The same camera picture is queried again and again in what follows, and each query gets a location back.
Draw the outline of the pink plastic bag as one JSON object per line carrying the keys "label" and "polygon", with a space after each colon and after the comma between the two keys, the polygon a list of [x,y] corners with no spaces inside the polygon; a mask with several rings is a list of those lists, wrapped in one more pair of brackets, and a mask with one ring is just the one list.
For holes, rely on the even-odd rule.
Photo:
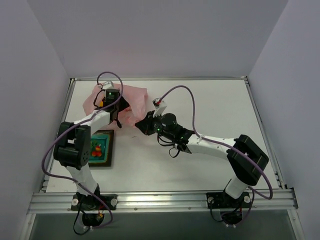
{"label": "pink plastic bag", "polygon": [[[146,101],[148,98],[148,91],[146,88],[134,87],[129,85],[123,86],[123,98],[129,104],[129,107],[125,108],[118,115],[119,122],[124,127],[135,127],[135,123],[143,120],[147,114]],[[97,94],[101,91],[101,86],[95,86],[91,94],[84,101],[82,107],[85,115],[91,114],[94,109],[94,100]]]}

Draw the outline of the red orange fake fruit bunch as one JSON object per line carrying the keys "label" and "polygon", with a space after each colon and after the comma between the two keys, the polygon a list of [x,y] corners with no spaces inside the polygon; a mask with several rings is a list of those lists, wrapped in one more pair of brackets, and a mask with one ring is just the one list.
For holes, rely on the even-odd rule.
{"label": "red orange fake fruit bunch", "polygon": [[91,142],[91,156],[94,158],[102,156],[101,144],[96,141]]}

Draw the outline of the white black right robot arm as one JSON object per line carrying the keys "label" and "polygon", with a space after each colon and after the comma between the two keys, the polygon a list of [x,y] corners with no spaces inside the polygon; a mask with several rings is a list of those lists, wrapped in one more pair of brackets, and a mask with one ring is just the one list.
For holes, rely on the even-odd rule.
{"label": "white black right robot arm", "polygon": [[264,178],[268,187],[271,187],[264,173],[269,158],[247,135],[242,134],[237,138],[199,135],[179,125],[174,114],[155,116],[153,111],[149,111],[135,126],[146,136],[157,134],[168,139],[166,144],[179,153],[204,154],[228,161],[234,176],[224,192],[233,199],[238,199],[247,188],[256,186],[260,178]]}

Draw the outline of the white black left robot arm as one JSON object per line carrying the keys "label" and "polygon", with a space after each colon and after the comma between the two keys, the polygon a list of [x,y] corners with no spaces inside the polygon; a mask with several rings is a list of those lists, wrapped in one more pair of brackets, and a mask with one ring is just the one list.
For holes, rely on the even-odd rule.
{"label": "white black left robot arm", "polygon": [[112,87],[102,92],[105,94],[103,106],[81,120],[62,122],[54,144],[53,158],[68,170],[69,179],[76,184],[76,192],[83,196],[100,195],[99,185],[89,167],[92,135],[114,122],[121,128],[119,112],[129,106],[122,97],[122,89]]}

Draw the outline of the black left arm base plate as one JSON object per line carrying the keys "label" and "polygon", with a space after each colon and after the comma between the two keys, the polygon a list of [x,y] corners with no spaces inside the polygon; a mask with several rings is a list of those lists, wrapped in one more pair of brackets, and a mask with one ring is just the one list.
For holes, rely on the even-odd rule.
{"label": "black left arm base plate", "polygon": [[[110,210],[115,210],[118,204],[118,196],[116,194],[107,194],[98,196]],[[71,207],[72,211],[77,211],[81,204],[81,209],[84,211],[107,210],[107,208],[94,196],[83,194],[74,194],[72,196]]]}

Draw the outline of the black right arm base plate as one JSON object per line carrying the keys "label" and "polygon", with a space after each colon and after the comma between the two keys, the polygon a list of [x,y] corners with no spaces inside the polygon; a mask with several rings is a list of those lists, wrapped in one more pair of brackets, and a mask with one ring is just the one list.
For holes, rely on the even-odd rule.
{"label": "black right arm base plate", "polygon": [[248,192],[243,192],[237,199],[229,196],[225,191],[207,192],[206,201],[209,209],[248,208],[251,205]]}

